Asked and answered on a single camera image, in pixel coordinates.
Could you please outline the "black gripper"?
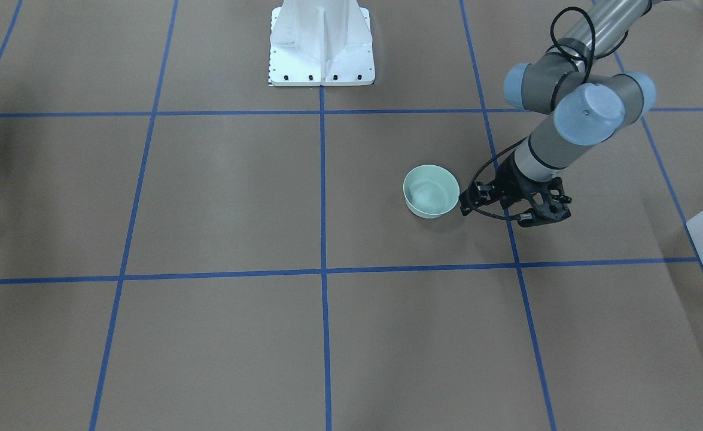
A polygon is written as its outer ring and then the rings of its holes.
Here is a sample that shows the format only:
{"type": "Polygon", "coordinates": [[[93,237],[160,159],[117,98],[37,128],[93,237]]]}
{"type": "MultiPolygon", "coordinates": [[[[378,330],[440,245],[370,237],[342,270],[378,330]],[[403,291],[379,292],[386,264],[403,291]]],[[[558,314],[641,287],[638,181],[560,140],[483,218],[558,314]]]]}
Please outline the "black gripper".
{"type": "Polygon", "coordinates": [[[488,183],[477,182],[477,190],[464,190],[459,196],[460,212],[463,217],[472,213],[480,214],[480,207],[487,207],[490,204],[499,204],[502,207],[512,207],[514,204],[527,202],[522,197],[520,180],[523,178],[535,181],[546,182],[556,175],[551,175],[548,179],[533,180],[524,174],[518,164],[516,164],[516,153],[510,153],[504,161],[497,167],[494,179],[488,183]]]}

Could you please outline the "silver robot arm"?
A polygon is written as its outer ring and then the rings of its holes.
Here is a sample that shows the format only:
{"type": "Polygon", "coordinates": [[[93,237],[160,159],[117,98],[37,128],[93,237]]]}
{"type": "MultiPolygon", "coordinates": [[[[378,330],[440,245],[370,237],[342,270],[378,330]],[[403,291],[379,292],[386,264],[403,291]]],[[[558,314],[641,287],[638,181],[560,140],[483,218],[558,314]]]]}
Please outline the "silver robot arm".
{"type": "Polygon", "coordinates": [[[560,174],[598,144],[641,120],[654,107],[649,76],[624,72],[600,76],[597,61],[613,55],[629,30],[649,14],[653,1],[598,1],[573,6],[579,21],[562,38],[550,25],[550,47],[536,63],[519,63],[504,80],[505,101],[545,115],[528,136],[501,150],[473,175],[459,196],[461,214],[512,221],[521,227],[570,218],[572,199],[560,174]]]}

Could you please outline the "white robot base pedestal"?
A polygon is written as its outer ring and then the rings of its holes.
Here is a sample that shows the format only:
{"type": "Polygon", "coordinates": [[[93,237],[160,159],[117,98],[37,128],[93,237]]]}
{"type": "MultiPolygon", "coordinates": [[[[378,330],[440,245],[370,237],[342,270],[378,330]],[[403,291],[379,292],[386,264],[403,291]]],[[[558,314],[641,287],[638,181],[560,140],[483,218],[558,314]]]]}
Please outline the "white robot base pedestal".
{"type": "Polygon", "coordinates": [[[370,11],[357,1],[285,1],[271,11],[267,82],[274,87],[376,81],[370,11]]]}

